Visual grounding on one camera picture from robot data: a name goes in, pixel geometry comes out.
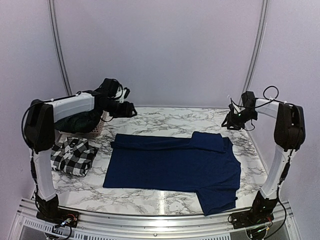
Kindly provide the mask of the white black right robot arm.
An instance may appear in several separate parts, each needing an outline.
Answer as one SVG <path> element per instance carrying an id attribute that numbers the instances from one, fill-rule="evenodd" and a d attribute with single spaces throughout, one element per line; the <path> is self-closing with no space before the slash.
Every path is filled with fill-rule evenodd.
<path id="1" fill-rule="evenodd" d="M 221 126 L 238 131 L 243 130 L 247 122 L 258 120 L 258 115 L 274 118 L 275 153 L 267 179 L 257 192 L 250 210 L 231 214 L 231 223 L 236 228 L 265 223 L 272 218 L 274 208 L 280 203 L 281 187 L 292 159 L 306 139 L 304 110 L 301 106 L 276 98 L 259 98 L 252 91 L 244 92 L 241 99 L 241 105 L 230 102 L 229 113 Z"/>

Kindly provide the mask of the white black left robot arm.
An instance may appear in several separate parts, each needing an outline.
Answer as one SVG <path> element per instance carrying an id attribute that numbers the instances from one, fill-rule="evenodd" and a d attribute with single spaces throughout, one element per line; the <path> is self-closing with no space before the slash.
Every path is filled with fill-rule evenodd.
<path id="1" fill-rule="evenodd" d="M 58 223 L 68 216 L 79 215 L 76 211 L 59 208 L 59 198 L 53 185 L 50 158 L 56 140 L 56 122 L 92 110 L 108 112 L 114 118 L 132 118 L 137 111 L 133 103 L 126 101 L 129 94 L 130 89 L 123 87 L 119 81 L 105 78 L 95 90 L 31 102 L 22 117 L 21 133 L 30 151 L 37 218 Z"/>

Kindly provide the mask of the navy blue t-shirt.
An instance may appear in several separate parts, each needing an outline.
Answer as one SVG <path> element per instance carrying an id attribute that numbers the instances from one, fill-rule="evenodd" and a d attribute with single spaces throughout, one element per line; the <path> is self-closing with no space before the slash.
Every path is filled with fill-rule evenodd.
<path id="1" fill-rule="evenodd" d="M 228 137 L 117 134 L 110 145 L 104 188 L 195 193 L 206 216 L 236 206 L 241 164 Z"/>

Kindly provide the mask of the black white plaid shirt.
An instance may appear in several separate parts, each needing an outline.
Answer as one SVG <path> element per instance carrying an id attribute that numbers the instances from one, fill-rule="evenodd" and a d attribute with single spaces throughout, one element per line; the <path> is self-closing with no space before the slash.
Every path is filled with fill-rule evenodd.
<path id="1" fill-rule="evenodd" d="M 67 137 L 56 143 L 50 154 L 51 169 L 64 174 L 85 177 L 99 151 L 86 138 Z"/>

